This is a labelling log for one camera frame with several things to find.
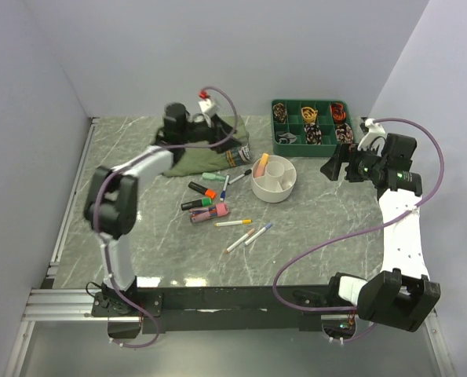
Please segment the white round pen holder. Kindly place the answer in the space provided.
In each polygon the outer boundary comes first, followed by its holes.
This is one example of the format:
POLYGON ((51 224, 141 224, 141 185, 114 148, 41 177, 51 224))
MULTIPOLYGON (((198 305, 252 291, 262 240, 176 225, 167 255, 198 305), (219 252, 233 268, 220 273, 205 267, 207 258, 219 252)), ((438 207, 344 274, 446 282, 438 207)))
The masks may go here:
POLYGON ((259 160, 253 165, 251 188, 254 195, 266 203, 280 203, 293 191, 297 180, 297 171, 291 161, 276 155, 269 155, 265 174, 254 177, 259 160))

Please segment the black orange highlighter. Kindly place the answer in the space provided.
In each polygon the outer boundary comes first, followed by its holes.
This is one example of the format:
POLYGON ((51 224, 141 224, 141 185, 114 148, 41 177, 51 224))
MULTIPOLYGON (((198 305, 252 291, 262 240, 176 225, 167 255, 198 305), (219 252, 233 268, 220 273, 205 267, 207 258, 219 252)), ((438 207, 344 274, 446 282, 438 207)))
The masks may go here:
POLYGON ((217 196, 217 193, 214 190, 212 190, 210 188, 207 188, 205 186, 202 186, 202 185, 200 185, 200 184, 198 184, 196 182, 193 182, 193 181, 190 181, 188 183, 188 187, 191 190, 193 190, 195 192, 198 192, 198 193, 200 193, 200 194, 202 194, 202 195, 204 195, 204 196, 206 196, 208 198, 211 198, 211 199, 215 199, 216 196, 217 196))

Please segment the pink orange highlighter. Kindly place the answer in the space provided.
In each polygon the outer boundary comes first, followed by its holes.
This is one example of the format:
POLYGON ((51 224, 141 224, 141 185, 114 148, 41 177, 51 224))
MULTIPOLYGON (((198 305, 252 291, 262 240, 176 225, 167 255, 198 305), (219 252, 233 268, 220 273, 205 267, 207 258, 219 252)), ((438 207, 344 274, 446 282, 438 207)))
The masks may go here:
POLYGON ((264 153, 258 162, 257 169, 254 171, 255 178, 259 178, 265 174, 265 169, 266 169, 266 166, 268 165, 268 162, 269 162, 269 154, 264 153))

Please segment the black green highlighter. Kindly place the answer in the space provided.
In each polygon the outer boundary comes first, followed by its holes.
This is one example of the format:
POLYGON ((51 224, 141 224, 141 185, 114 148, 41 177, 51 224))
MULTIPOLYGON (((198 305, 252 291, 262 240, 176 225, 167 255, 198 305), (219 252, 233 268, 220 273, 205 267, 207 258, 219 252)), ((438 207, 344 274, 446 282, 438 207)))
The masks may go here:
POLYGON ((213 200, 209 197, 196 199, 181 204, 182 211, 185 210, 198 210, 200 208, 207 208, 213 205, 213 200))

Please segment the white pen blue cap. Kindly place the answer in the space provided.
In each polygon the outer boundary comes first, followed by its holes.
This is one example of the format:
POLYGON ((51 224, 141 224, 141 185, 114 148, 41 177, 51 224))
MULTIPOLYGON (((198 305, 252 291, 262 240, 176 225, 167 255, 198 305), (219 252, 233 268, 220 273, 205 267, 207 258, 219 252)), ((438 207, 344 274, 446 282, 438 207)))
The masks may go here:
POLYGON ((265 225, 263 228, 259 229, 257 232, 255 232, 250 238, 248 238, 243 244, 245 247, 249 246, 252 244, 257 238, 259 238, 261 235, 263 235, 265 232, 267 232, 271 227, 273 226, 272 222, 269 222, 267 225, 265 225))

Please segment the white pen pink cap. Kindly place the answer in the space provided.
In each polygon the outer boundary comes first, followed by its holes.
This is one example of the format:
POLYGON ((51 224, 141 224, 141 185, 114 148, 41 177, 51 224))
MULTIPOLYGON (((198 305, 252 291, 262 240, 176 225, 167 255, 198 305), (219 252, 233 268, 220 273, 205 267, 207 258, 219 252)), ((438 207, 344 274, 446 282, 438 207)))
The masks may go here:
POLYGON ((235 250, 240 244, 248 240, 254 234, 255 231, 256 229, 250 229, 248 232, 246 232, 241 237, 239 237, 233 244, 228 246, 224 252, 228 254, 232 252, 233 250, 235 250))

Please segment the white pen yellow cap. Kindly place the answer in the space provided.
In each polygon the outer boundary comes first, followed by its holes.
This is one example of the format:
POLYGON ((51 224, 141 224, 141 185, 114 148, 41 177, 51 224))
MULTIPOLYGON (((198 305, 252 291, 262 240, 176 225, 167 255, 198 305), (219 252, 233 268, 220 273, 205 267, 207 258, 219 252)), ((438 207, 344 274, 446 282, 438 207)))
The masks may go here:
POLYGON ((215 227, 227 227, 227 226, 235 226, 235 225, 248 225, 251 224, 251 219, 243 219, 243 220, 234 220, 234 221, 222 221, 218 223, 214 223, 215 227))

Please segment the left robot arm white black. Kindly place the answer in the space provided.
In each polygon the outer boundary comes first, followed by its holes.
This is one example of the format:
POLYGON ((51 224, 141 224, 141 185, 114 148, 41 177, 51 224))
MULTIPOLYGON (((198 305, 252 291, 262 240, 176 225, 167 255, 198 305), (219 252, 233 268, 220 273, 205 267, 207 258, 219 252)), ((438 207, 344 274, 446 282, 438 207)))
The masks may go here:
POLYGON ((137 293, 130 290, 136 275, 126 238, 136 223, 139 188, 175 166, 187 148, 221 154, 243 146, 234 137, 237 115, 230 126, 217 114, 215 100, 202 99, 199 107, 200 113, 191 115, 181 103, 168 104, 163 126, 145 152, 118 167, 98 167, 92 176, 83 214, 103 248, 104 284, 118 289, 111 306, 120 315, 134 313, 139 305, 137 293))

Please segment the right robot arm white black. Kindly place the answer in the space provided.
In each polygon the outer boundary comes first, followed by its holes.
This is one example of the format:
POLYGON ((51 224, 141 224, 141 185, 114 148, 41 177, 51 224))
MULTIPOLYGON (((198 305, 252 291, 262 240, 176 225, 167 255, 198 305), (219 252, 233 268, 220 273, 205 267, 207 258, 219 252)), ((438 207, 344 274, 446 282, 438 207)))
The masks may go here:
POLYGON ((410 172, 417 148, 414 138, 389 134, 380 153, 356 144, 339 144, 321 172, 331 181, 347 166, 346 180, 370 181, 377 190, 383 230, 381 271, 371 280, 337 273, 335 288, 326 293, 328 308, 343 313, 354 305, 359 317, 414 332, 441 296, 440 285, 429 279, 421 249, 419 174, 410 172))

